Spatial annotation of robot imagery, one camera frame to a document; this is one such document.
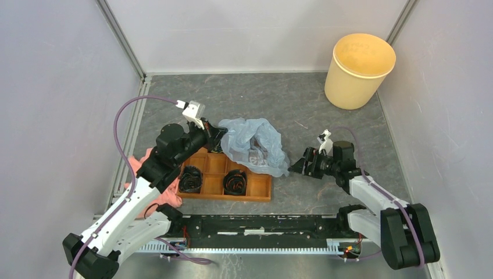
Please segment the light blue plastic trash bag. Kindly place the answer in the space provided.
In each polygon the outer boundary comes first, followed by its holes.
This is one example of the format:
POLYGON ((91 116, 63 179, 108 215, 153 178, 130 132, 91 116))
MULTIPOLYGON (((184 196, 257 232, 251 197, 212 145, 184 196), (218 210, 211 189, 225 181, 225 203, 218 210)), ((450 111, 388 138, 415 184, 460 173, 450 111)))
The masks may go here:
POLYGON ((227 129, 220 146, 231 161, 253 173, 289 176, 290 161, 283 151, 281 134, 267 119, 223 119, 219 126, 227 129))

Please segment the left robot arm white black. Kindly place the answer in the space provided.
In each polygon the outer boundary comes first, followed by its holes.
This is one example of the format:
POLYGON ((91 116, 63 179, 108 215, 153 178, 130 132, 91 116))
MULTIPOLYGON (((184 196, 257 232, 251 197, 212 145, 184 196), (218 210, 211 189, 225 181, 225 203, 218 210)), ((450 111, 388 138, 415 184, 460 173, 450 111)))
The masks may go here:
POLYGON ((164 206, 148 221, 133 226, 137 216, 180 175, 182 164, 201 148, 212 150, 220 145, 226 128, 215 127, 207 120, 202 126, 188 123, 165 125, 156 138, 156 146, 137 170, 124 194, 80 235, 70 233, 62 242, 68 263, 69 278, 113 278, 120 265, 153 239, 181 233, 183 222, 166 215, 164 206))

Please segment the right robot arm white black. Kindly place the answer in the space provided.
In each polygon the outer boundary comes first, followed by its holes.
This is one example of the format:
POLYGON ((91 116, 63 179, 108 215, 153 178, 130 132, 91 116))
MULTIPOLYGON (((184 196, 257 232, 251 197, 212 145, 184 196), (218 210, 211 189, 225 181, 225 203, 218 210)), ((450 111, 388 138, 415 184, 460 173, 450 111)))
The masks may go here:
POLYGON ((340 208, 337 233, 343 237, 362 234, 381 249, 394 270, 438 262, 441 251, 427 208, 397 198, 357 167, 353 143, 336 141, 331 150, 328 154, 324 146, 308 147, 289 171, 316 179, 331 176, 348 195, 362 202, 340 208))

